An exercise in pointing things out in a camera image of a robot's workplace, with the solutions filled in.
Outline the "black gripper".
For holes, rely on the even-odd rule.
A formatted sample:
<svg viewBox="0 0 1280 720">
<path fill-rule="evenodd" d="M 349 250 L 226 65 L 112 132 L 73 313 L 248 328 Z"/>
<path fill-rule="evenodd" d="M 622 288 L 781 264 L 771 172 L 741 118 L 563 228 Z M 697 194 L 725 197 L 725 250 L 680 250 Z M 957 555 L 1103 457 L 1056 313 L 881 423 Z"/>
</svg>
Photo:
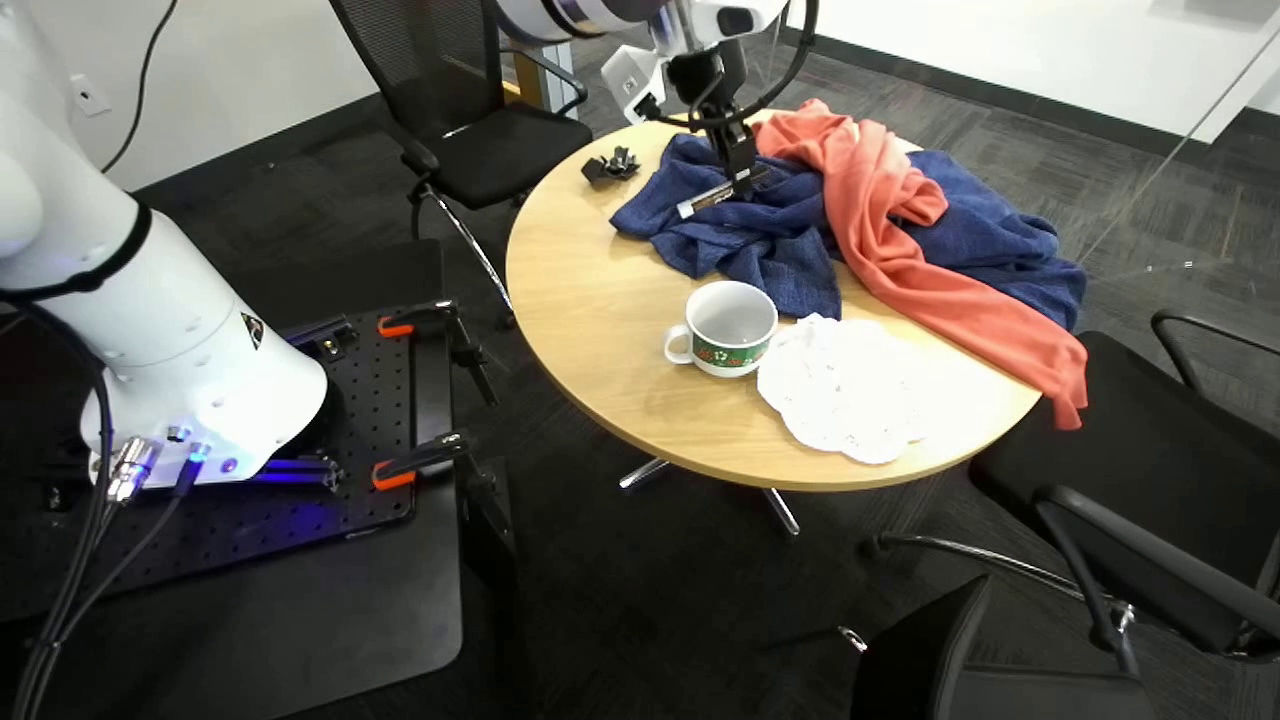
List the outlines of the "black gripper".
<svg viewBox="0 0 1280 720">
<path fill-rule="evenodd" d="M 743 86 L 743 58 L 737 39 L 673 58 L 662 78 L 682 103 L 682 126 L 716 144 L 725 175 L 737 175 L 741 163 L 759 163 L 757 127 L 743 126 L 737 110 L 737 89 Z"/>
</svg>

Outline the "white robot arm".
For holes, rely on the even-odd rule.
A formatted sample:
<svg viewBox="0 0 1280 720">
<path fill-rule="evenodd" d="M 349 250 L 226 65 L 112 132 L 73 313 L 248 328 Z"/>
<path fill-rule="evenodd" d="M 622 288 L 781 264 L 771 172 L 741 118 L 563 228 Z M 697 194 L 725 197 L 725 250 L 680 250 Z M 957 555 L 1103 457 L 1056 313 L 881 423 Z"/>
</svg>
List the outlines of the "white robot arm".
<svg viewBox="0 0 1280 720">
<path fill-rule="evenodd" d="M 102 366 L 78 436 L 119 497 L 252 479 L 326 402 L 326 374 L 78 149 L 22 0 L 0 5 L 0 294 Z"/>
</svg>

